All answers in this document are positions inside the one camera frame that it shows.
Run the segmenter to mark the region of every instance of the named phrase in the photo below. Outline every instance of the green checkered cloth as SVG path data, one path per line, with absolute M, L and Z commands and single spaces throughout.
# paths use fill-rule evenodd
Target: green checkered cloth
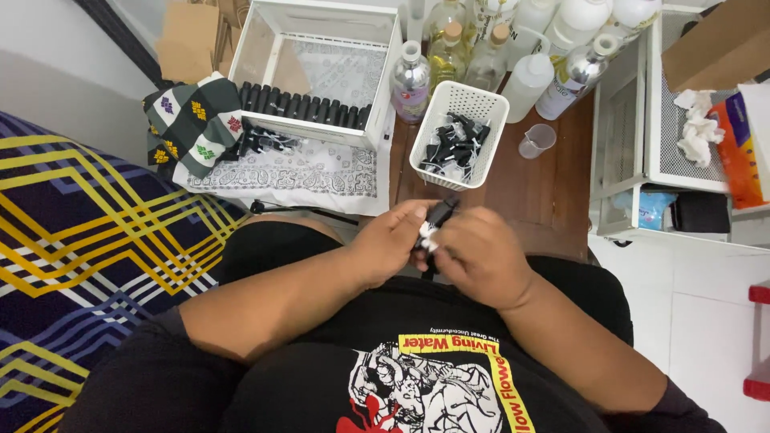
M 203 179 L 243 133 L 236 85 L 214 72 L 197 84 L 161 90 L 142 101 L 149 165 L 180 161 Z

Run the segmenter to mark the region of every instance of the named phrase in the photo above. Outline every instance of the hand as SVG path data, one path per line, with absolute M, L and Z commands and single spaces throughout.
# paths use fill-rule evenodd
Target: hand
M 431 237 L 436 268 L 471 299 L 497 310 L 520 306 L 534 279 L 516 234 L 494 211 L 476 207 Z
M 408 200 L 372 220 L 346 248 L 363 271 L 366 288 L 379 287 L 410 257 L 428 208 L 436 200 Z

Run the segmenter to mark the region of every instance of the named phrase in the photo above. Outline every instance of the plastic beaker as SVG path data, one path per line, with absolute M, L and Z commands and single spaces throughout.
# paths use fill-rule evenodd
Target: plastic beaker
M 538 123 L 524 133 L 519 144 L 519 154 L 526 159 L 535 159 L 556 143 L 556 131 L 545 123 Z

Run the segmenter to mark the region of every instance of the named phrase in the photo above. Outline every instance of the black t-shirt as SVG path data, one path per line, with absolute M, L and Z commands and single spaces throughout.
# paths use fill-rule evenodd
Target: black t-shirt
M 94 369 L 59 431 L 543 432 L 724 429 L 669 382 L 642 415 L 600 415 L 491 309 L 394 279 L 250 369 L 193 346 L 177 309 Z

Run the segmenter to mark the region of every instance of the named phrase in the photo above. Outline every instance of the white tile floor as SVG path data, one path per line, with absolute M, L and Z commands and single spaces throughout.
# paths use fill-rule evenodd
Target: white tile floor
M 770 257 L 717 257 L 652 240 L 619 248 L 593 235 L 588 245 L 623 283 L 635 348 L 727 431 L 770 431 L 770 403 L 742 392 L 770 355 L 770 307 L 748 302 L 748 286 L 770 278 Z

